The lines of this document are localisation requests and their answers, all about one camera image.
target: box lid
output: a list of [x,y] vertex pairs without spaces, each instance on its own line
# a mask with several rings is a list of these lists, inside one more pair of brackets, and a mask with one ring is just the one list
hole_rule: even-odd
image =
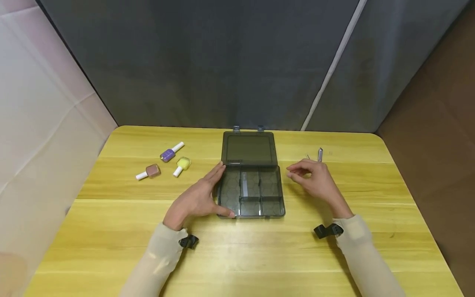
[[271,132],[225,132],[221,160],[226,166],[277,166]]

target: purple nail polish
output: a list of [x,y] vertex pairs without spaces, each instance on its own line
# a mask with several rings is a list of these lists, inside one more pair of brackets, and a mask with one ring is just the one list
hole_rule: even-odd
[[180,142],[179,144],[177,144],[176,146],[174,146],[173,148],[171,149],[168,149],[166,150],[165,152],[163,152],[161,155],[160,155],[160,159],[164,162],[168,162],[170,161],[174,156],[175,156],[175,153],[181,149],[185,144],[183,142]]

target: brown wall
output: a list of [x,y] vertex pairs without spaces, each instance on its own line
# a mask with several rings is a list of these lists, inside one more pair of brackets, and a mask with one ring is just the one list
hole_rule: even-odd
[[475,5],[377,132],[465,296],[475,296]]

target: gray curtain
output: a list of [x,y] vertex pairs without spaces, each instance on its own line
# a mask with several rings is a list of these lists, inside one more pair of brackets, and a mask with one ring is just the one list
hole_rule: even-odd
[[357,0],[41,0],[119,125],[298,130]]
[[368,0],[307,126],[374,132],[468,0]]

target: metal tool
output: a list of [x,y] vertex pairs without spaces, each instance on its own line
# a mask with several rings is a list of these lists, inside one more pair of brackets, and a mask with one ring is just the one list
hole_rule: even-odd
[[323,148],[318,150],[318,162],[321,162],[323,159]]

